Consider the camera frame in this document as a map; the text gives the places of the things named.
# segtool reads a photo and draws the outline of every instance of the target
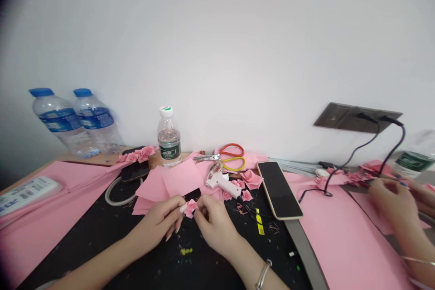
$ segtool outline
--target bottle label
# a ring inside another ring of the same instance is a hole
[[[163,147],[163,146],[160,146],[160,154],[162,155],[162,158],[165,159],[165,160],[176,159],[181,154],[180,144],[178,144],[178,145],[176,145],[174,147]]]
[[[82,126],[73,109],[46,112],[39,118],[51,132],[71,131]]]
[[[409,170],[421,172],[429,168],[434,161],[417,153],[413,155],[411,152],[405,152],[397,159],[396,163]]]
[[[79,116],[86,129],[100,129],[113,125],[113,118],[108,109],[97,108],[93,113],[93,116]]]

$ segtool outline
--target silver bracelet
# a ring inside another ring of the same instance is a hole
[[[406,256],[402,256],[402,258],[404,260],[407,260],[407,261],[414,261],[414,262],[421,263],[421,264],[427,264],[427,265],[435,266],[435,263],[429,262],[429,261],[422,261],[422,260],[419,260],[419,259],[416,259],[416,258],[406,257]]]
[[[258,280],[258,283],[256,285],[256,289],[257,290],[261,290],[261,288],[263,287],[263,282],[264,282],[264,278],[266,277],[267,270],[271,266],[272,266],[272,261],[271,260],[267,260],[266,261],[266,266],[264,267],[264,270],[263,270],[263,273],[261,274],[260,279]]]

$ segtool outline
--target white bottle cap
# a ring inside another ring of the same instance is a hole
[[[163,118],[169,118],[172,117],[172,115],[174,114],[174,110],[172,109],[171,106],[162,106],[160,109],[160,115]]]

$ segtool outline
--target white wall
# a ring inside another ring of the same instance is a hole
[[[435,0],[9,0],[0,39],[1,166],[21,177],[64,151],[28,89],[88,87],[128,145],[156,144],[175,108],[182,150],[238,142],[343,162],[371,135],[313,127],[329,102],[435,126]],[[394,126],[353,163],[382,159]]]

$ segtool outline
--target blue bottle label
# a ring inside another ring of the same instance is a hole
[[[73,109],[61,109],[39,115],[39,119],[51,132],[64,132],[80,128],[80,119]]]
[[[100,129],[113,125],[113,118],[106,108],[96,108],[91,111],[92,116],[80,115],[80,121],[86,129]]]

